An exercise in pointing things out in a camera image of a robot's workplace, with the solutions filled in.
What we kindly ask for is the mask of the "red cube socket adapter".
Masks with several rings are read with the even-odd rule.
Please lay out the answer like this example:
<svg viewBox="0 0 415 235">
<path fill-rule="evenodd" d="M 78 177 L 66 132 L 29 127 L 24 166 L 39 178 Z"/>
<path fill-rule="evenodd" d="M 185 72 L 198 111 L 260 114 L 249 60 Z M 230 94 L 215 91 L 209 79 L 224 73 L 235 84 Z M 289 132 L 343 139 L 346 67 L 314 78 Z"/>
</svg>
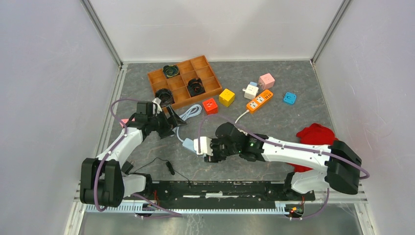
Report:
<svg viewBox="0 0 415 235">
<path fill-rule="evenodd" d="M 218 105 L 214 98 L 209 98 L 202 102 L 204 111 L 207 115 L 217 114 L 218 113 Z"/>
</svg>

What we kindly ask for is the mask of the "light blue power strip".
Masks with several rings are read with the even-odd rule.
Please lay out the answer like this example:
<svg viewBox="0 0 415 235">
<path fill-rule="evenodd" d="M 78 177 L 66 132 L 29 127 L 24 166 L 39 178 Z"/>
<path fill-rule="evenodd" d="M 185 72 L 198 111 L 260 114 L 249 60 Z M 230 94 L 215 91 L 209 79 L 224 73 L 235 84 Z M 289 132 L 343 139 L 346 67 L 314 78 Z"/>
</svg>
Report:
<svg viewBox="0 0 415 235">
<path fill-rule="evenodd" d="M 194 141 L 193 141 L 193 140 L 191 140 L 191 139 L 189 139 L 189 138 L 186 138 L 186 139 L 183 141 L 182 146 L 183 146 L 185 149 L 187 149 L 187 150 L 191 151 L 192 153 L 196 153 L 196 151 L 195 151 L 195 149 L 194 149 Z"/>
</svg>

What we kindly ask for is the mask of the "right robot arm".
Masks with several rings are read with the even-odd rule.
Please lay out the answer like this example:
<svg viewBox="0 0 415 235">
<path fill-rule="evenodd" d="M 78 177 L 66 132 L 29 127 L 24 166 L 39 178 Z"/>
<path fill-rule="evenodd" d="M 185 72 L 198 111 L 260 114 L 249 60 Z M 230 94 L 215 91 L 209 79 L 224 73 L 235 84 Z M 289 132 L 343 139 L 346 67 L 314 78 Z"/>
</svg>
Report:
<svg viewBox="0 0 415 235">
<path fill-rule="evenodd" d="M 327 188 L 356 195 L 363 172 L 361 158 L 343 141 L 335 140 L 331 145 L 287 142 L 246 133 L 231 122 L 221 124 L 214 138 L 198 136 L 193 147 L 208 163 L 238 155 L 249 162 L 283 162 L 308 167 L 309 171 L 287 175 L 282 192 L 289 200 L 315 189 Z"/>
</svg>

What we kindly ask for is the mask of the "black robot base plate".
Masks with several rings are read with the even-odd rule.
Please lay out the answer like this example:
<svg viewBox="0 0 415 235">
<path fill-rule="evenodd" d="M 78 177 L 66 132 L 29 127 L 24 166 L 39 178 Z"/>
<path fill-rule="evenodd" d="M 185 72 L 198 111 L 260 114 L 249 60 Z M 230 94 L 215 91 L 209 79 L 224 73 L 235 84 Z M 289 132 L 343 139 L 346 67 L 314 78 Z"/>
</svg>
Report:
<svg viewBox="0 0 415 235">
<path fill-rule="evenodd" d="M 155 181 L 140 195 L 165 209 L 263 209 L 275 202 L 315 200 L 280 181 Z"/>
</svg>

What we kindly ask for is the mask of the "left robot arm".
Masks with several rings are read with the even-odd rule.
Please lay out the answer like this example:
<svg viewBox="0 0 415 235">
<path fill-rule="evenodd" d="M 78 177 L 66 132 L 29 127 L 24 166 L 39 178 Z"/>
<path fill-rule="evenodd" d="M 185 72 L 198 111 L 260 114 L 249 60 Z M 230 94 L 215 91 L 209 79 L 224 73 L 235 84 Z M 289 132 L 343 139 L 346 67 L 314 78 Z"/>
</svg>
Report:
<svg viewBox="0 0 415 235">
<path fill-rule="evenodd" d="M 141 199 L 149 199 L 154 193 L 149 174 L 124 173 L 123 165 L 144 140 L 156 132 L 161 139 L 174 134 L 174 129 L 186 125 L 171 105 L 167 113 L 160 101 L 138 101 L 136 112 L 127 122 L 121 122 L 122 130 L 116 140 L 95 158 L 86 158 L 81 165 L 80 201 L 94 205 L 100 212 L 107 207 L 118 207 L 125 197 L 136 193 Z"/>
</svg>

